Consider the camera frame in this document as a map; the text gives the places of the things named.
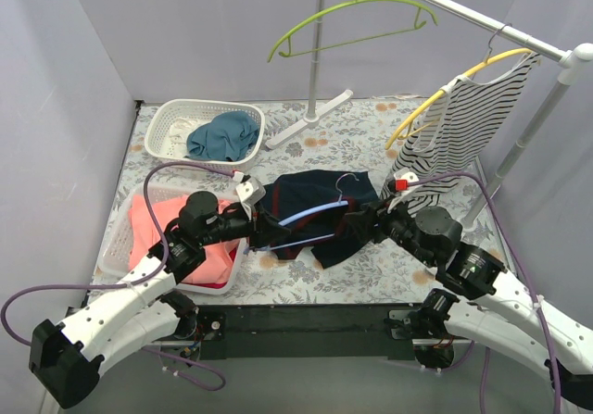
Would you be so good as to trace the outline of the blue hanger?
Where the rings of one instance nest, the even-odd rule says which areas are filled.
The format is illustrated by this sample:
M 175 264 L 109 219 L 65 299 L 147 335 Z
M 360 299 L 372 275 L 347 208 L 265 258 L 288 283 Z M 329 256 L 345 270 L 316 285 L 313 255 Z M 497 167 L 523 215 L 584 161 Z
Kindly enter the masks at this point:
M 338 198 L 334 202 L 330 202 L 330 203 L 327 203 L 327 204 L 318 205 L 316 207 L 311 207 L 311 208 L 302 210 L 302 211 L 296 213 L 295 215 L 292 215 L 291 217 L 288 217 L 288 218 L 286 218 L 284 220 L 281 220 L 279 222 L 279 224 L 282 227 L 286 227 L 287 225 L 289 225 L 291 223 L 294 223 L 296 221 L 302 220 L 305 217 L 309 217 L 311 215 L 316 215 L 316 214 L 319 214 L 321 212 L 324 212 L 324 211 L 327 211 L 327 210 L 331 210 L 331 209 L 334 209 L 334 208 L 346 207 L 348 205 L 348 201 L 343 199 L 344 193 L 340 189 L 339 183 L 344 178 L 347 178 L 347 177 L 353 178 L 356 182 L 358 182 L 360 180 L 360 178 L 355 173 L 353 173 L 353 172 L 347 172 L 347 173 L 341 175 L 340 177 L 338 177 L 336 179 L 335 184 L 334 184 L 335 190 L 339 193 Z M 249 251 L 253 251 L 253 252 L 260 252 L 260 251 L 269 252 L 269 251 L 284 249 L 284 248 L 292 247 L 292 246 L 296 246 L 296 245 L 305 245 L 305 244 L 310 244 L 310 243 L 317 242 L 317 241 L 324 241 L 324 240 L 327 240 L 327 239 L 332 238 L 332 237 L 334 237 L 334 234 L 333 233 L 330 233 L 330 234 L 325 234 L 323 236 L 309 238 L 309 239 L 306 239 L 306 240 L 301 240 L 301 241 L 297 241 L 297 242 L 293 242 L 293 243 L 287 243 L 287 244 L 284 244 L 284 245 L 276 245 L 276 246 L 265 245 L 263 247 L 251 247 L 251 246 L 247 246 L 244 249 L 244 254 L 247 255 Z

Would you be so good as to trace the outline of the navy tank top red trim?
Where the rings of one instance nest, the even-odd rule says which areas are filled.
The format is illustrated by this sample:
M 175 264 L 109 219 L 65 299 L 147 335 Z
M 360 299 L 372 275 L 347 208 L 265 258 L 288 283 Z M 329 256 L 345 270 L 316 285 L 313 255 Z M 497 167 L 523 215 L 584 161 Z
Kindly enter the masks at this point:
M 314 169 L 284 174 L 265 186 L 266 194 L 261 204 L 271 215 L 281 221 L 302 210 L 334 202 L 339 196 L 334 188 L 335 181 L 347 172 L 352 171 Z M 272 246 L 330 233 L 333 233 L 334 237 L 272 251 L 278 259 L 295 259 L 303 249 L 310 248 L 315 259 L 323 268 L 328 269 L 354 256 L 364 247 L 364 243 L 357 239 L 343 217 L 348 212 L 360 210 L 364 204 L 376 201 L 378 194 L 367 171 L 353 173 L 360 178 L 358 182 L 347 177 L 339 183 L 344 193 L 343 199 L 348 201 L 346 207 L 327 210 L 287 225 L 291 230 L 290 235 Z

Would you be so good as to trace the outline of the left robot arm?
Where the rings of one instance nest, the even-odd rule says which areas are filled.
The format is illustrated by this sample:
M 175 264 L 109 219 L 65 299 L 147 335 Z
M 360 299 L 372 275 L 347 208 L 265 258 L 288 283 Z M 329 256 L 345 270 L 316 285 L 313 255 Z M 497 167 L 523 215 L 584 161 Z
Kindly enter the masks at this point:
M 177 218 L 115 290 L 59 323 L 32 332 L 29 369 L 64 409 L 81 403 L 116 363 L 162 337 L 190 338 L 196 307 L 177 285 L 206 260 L 205 248 L 236 239 L 265 247 L 289 228 L 245 200 L 219 208 L 211 192 L 190 194 Z

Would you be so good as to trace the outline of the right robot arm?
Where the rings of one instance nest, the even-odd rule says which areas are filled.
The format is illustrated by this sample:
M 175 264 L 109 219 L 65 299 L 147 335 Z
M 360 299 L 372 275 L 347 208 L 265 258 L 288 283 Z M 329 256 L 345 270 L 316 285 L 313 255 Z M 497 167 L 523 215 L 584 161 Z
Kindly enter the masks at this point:
M 548 377 L 561 399 L 592 408 L 592 331 L 527 286 L 496 257 L 461 240 L 461 225 L 442 207 L 415 216 L 400 203 L 374 203 L 345 215 L 363 241 L 395 242 L 436 270 L 440 288 L 414 316 L 430 337 L 474 340 Z

